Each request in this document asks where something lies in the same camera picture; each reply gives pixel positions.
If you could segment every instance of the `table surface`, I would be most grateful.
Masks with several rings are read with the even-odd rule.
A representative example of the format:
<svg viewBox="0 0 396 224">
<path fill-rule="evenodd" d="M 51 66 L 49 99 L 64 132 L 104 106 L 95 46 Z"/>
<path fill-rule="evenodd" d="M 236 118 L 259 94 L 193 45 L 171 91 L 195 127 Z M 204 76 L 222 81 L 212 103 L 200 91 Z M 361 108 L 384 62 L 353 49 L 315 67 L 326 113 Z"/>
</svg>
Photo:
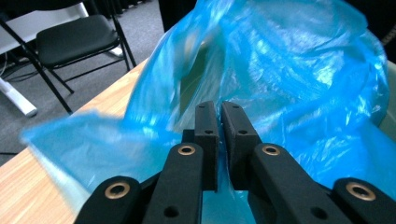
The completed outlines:
<svg viewBox="0 0 396 224">
<path fill-rule="evenodd" d="M 145 64 L 146 61 L 139 64 L 79 111 L 94 108 L 122 117 Z M 75 218 L 76 214 L 28 148 L 0 167 L 1 223 L 73 223 Z"/>
</svg>

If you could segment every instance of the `black chair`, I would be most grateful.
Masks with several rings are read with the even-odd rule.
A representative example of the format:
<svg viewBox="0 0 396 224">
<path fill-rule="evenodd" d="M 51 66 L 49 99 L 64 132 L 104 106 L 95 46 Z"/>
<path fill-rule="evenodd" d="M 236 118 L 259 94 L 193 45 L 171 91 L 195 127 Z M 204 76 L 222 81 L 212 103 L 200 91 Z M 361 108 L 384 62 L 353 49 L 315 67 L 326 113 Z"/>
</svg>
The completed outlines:
<svg viewBox="0 0 396 224">
<path fill-rule="evenodd" d="M 109 10 L 111 23 L 103 15 L 94 15 L 80 18 L 75 21 L 63 23 L 39 32 L 36 36 L 36 49 L 31 48 L 25 43 L 4 21 L 0 20 L 0 25 L 12 35 L 22 46 L 27 58 L 32 62 L 40 76 L 44 78 L 50 89 L 56 95 L 69 113 L 72 109 L 66 103 L 62 95 L 57 91 L 49 77 L 44 72 L 47 69 L 54 77 L 59 80 L 69 91 L 74 91 L 66 84 L 74 78 L 81 77 L 113 63 L 125 61 L 127 71 L 130 65 L 128 57 L 133 66 L 136 66 L 134 56 L 129 48 L 125 35 L 117 20 L 115 8 L 112 0 L 104 0 Z M 8 10 L 56 10 L 71 7 L 83 0 L 0 0 L 0 8 Z M 122 49 L 122 58 L 111 63 L 107 63 L 98 68 L 92 69 L 83 74 L 62 80 L 53 70 L 65 67 L 72 63 L 77 63 L 103 52 L 110 51 L 117 46 Z"/>
</svg>

